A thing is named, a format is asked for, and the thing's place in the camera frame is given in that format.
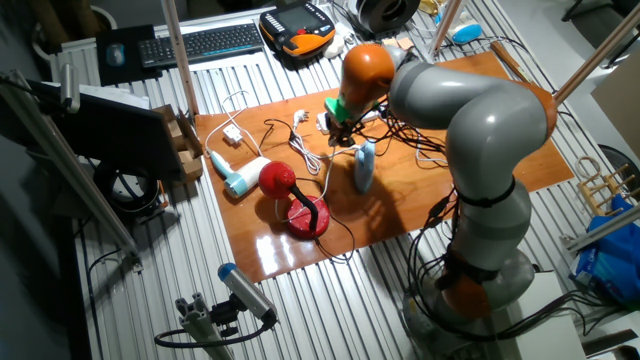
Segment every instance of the keyboard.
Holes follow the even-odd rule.
[[[226,26],[182,35],[189,63],[210,61],[261,50],[262,38],[254,24]],[[173,67],[176,57],[169,37],[138,43],[143,68]]]

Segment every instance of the glossy wooden surface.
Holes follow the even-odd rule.
[[[467,72],[507,78],[502,65],[492,53],[457,59],[439,65]],[[299,109],[309,112],[309,122],[298,127],[305,144],[315,154],[330,154],[328,137],[315,127],[316,115],[324,112],[323,103],[327,96],[335,96],[337,89],[306,95],[268,105],[249,108],[236,120],[251,132],[258,143],[270,129],[263,122],[277,118],[291,124],[293,114]],[[209,132],[227,119],[226,115],[204,115],[196,117],[196,128],[201,141]],[[386,125],[373,122],[366,130],[372,135],[381,135]],[[444,131],[423,131],[425,135],[444,139]],[[289,129],[275,123],[272,131],[262,143],[264,155],[271,160],[287,162],[299,178],[312,177],[302,157],[287,143]],[[378,152],[384,151],[386,140],[377,144]],[[240,146],[228,146],[222,131],[215,133],[209,147],[224,157],[234,170],[255,158],[255,149],[249,142]],[[213,187],[221,208],[231,249],[236,264],[252,281],[260,281],[303,266],[313,264],[326,256],[310,241],[292,238],[286,226],[276,219],[275,202],[266,198],[259,188],[249,191],[241,199],[231,198],[224,191],[223,180],[206,160]],[[327,166],[315,177],[324,183]],[[430,163],[417,164],[415,150],[393,142],[385,156],[376,158],[375,179],[371,190],[361,195],[353,183],[353,156],[336,157],[331,171],[326,200],[332,214],[349,226],[356,238],[356,248],[368,246],[378,241],[420,228],[431,206],[451,190],[451,176],[448,169],[433,168]],[[551,142],[524,159],[514,172],[534,191],[570,179],[573,174]],[[305,194],[318,195],[320,189],[312,182],[298,181]],[[279,204],[280,217],[284,218],[288,203]],[[349,233],[332,221],[325,235],[320,238],[325,248],[333,254],[343,254],[352,249]]]

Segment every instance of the red object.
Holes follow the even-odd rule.
[[[317,197],[315,196],[307,196],[307,198],[309,198],[309,200],[311,201],[315,201],[317,199]],[[329,207],[327,207],[327,203],[325,203],[324,200],[320,200],[316,201],[314,205],[318,208],[318,225],[316,226],[315,232],[311,232],[309,230],[311,213],[307,208],[304,208],[304,210],[300,211],[303,206],[299,200],[293,200],[293,203],[289,208],[289,212],[287,212],[287,218],[291,219],[287,223],[287,227],[295,236],[301,239],[315,239],[316,237],[324,234],[329,228],[329,220],[331,219],[331,215],[329,213]]]
[[[282,161],[272,161],[260,171],[258,185],[265,196],[275,199],[288,197],[296,184],[293,169]]]

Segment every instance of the metal grate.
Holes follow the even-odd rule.
[[[483,26],[486,36],[504,35],[523,42],[495,0],[475,0],[468,5],[471,15]],[[198,20],[185,29],[226,26],[238,21],[257,21],[259,12],[230,15],[217,21]],[[428,16],[416,15],[421,28],[435,29]],[[156,28],[157,34],[166,27]],[[426,51],[432,33],[407,29],[418,49]],[[545,76],[535,59],[523,49],[505,47],[541,87],[552,91],[555,85]],[[467,54],[444,49],[440,60],[450,60],[483,51],[477,45],[463,46]],[[193,71],[196,96],[202,113],[222,112],[221,101],[240,89],[250,94],[233,101],[233,108],[257,106],[290,99],[339,86],[342,59],[320,59],[290,64],[285,69],[270,53],[263,52],[220,60],[208,69]],[[79,70],[80,83],[100,85],[95,43],[91,40],[66,44],[52,57],[54,81],[62,64]],[[186,109],[177,69],[163,77],[118,85],[140,96],[148,96],[152,107],[171,104]],[[568,112],[566,104],[561,106]],[[568,164],[590,155],[610,165],[581,124],[561,116],[552,136]],[[578,195],[573,179],[531,194],[531,227],[520,249],[545,270],[554,270],[564,291],[574,289],[567,278],[571,256],[559,244],[562,233],[577,236],[590,221],[590,212]],[[177,329],[178,313],[174,300],[202,292],[211,303],[225,301],[229,291],[216,275],[220,264],[233,261],[224,224],[217,206],[209,174],[197,182],[170,191],[171,206],[162,218],[136,228],[134,237],[141,250],[144,271],[134,273],[126,260],[114,256],[95,267],[91,283],[95,291],[96,321],[92,316],[88,283],[81,271],[86,319],[94,358],[105,359],[206,359],[202,350],[172,350],[154,345],[153,337]],[[429,231],[420,246],[425,259],[439,256],[448,242],[448,228]],[[407,359],[419,356],[419,349],[402,325],[401,301],[407,286],[405,236],[359,249],[349,266],[323,261],[259,283],[276,305],[280,325],[257,339],[233,345],[237,359]],[[90,223],[76,239],[81,269],[98,256],[114,250],[113,242]],[[593,309],[583,305],[584,313]],[[241,316],[240,332],[258,327],[250,315]],[[188,341],[182,336],[180,341]]]

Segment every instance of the power adapter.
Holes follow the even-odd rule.
[[[224,133],[225,139],[227,139],[227,141],[231,145],[237,144],[242,141],[242,134],[240,133],[240,129],[238,129],[238,127],[233,124],[222,129],[222,133]]]

